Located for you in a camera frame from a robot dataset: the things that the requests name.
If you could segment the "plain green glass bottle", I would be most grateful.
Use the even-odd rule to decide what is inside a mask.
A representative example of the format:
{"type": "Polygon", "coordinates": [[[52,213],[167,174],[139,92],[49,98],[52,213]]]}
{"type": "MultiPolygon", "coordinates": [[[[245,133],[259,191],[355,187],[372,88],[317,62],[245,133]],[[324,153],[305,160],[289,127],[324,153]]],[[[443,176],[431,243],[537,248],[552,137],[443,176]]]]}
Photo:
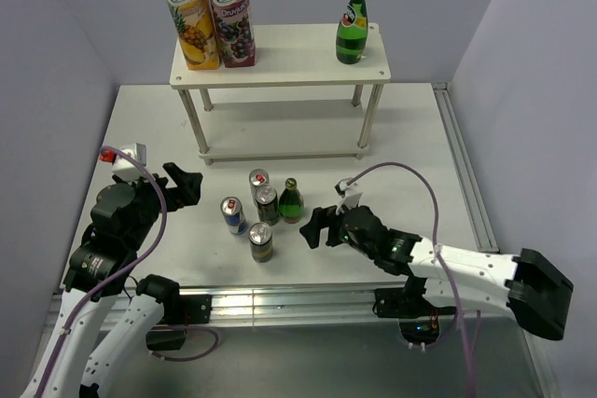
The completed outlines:
{"type": "Polygon", "coordinates": [[[279,198],[279,213],[288,224],[296,224],[303,215],[304,200],[295,178],[285,180],[285,189],[279,198]]]}

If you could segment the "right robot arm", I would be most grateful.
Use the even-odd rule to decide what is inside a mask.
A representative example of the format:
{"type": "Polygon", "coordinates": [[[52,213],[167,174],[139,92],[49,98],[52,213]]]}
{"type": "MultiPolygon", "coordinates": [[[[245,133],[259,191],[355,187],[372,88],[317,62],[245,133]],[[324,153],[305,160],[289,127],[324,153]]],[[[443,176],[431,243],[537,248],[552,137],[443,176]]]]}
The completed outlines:
{"type": "Polygon", "coordinates": [[[316,208],[299,230],[310,248],[327,232],[326,245],[351,246],[384,272],[403,276],[398,287],[375,291],[380,318],[420,319],[480,311],[514,320],[546,340],[563,338],[573,283],[540,252],[484,254],[385,226],[367,206],[338,213],[316,208]]]}

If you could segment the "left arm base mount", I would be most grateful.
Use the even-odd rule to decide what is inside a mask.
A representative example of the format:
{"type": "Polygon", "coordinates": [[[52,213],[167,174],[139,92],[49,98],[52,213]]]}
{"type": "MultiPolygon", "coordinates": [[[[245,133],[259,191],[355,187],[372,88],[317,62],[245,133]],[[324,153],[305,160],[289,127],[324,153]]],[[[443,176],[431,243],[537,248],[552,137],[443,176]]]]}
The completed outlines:
{"type": "MultiPolygon", "coordinates": [[[[157,327],[207,324],[211,309],[211,295],[181,295],[179,303],[166,312],[157,327]]],[[[146,334],[146,347],[157,352],[177,351],[189,339],[189,333],[189,330],[151,330],[146,334]]]]}

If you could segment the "green bottle with label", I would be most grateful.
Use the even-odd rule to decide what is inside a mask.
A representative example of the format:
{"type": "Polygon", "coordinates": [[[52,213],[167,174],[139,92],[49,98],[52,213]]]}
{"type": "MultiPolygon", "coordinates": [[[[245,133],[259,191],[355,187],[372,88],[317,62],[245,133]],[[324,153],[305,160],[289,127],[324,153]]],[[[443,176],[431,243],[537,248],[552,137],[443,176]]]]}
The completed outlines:
{"type": "Polygon", "coordinates": [[[336,34],[336,57],[344,64],[358,63],[368,39],[366,0],[350,0],[336,34]]]}

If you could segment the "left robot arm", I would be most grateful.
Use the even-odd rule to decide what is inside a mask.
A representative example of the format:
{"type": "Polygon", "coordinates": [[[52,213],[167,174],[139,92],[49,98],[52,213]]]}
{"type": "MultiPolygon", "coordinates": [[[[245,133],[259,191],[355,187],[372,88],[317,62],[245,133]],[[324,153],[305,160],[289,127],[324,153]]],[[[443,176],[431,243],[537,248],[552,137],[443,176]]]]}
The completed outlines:
{"type": "Polygon", "coordinates": [[[97,338],[154,223],[200,201],[201,173],[172,162],[163,169],[166,176],[153,181],[116,176],[98,193],[69,260],[57,322],[24,396],[105,397],[154,325],[183,321],[178,283],[151,274],[141,279],[116,326],[97,338]]]}

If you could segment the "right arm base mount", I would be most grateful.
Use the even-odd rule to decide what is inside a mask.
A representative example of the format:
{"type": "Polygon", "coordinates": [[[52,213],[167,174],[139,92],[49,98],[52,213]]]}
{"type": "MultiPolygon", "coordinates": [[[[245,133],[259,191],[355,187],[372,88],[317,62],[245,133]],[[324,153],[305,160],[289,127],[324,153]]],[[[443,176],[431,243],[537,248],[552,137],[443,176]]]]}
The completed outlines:
{"type": "Polygon", "coordinates": [[[456,327],[454,306],[436,307],[406,287],[374,290],[372,312],[380,319],[396,320],[403,344],[425,352],[437,346],[456,327]]]}

